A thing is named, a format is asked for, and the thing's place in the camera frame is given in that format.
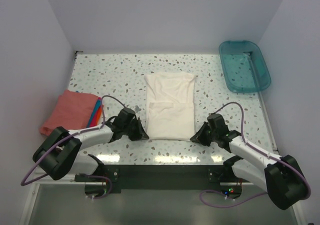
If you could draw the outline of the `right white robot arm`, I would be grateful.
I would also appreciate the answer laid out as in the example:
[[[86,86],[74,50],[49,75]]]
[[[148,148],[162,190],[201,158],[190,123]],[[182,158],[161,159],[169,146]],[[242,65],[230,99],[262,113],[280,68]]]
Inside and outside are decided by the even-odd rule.
[[[216,143],[233,154],[223,162],[215,178],[233,182],[243,179],[261,188],[281,210],[308,199],[311,189],[294,157],[280,156],[245,141],[241,132],[229,130],[222,115],[212,113],[190,138],[193,143],[210,146]]]

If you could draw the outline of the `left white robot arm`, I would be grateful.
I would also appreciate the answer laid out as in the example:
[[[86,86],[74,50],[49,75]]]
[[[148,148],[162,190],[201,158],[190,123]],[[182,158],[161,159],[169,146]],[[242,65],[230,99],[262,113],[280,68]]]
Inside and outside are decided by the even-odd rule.
[[[91,154],[81,158],[79,152],[115,142],[123,136],[131,141],[149,139],[141,119],[134,110],[127,107],[121,109],[118,115],[90,128],[55,128],[33,154],[32,160],[55,181],[67,174],[86,174],[92,181],[99,181],[104,175],[104,169],[99,166],[103,163]]]

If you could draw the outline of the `white t shirt red print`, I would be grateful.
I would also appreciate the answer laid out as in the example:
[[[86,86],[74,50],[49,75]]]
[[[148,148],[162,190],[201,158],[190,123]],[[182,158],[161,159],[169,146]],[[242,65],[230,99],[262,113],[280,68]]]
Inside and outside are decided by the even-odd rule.
[[[195,78],[187,72],[145,76],[146,133],[151,140],[188,141],[195,134]]]

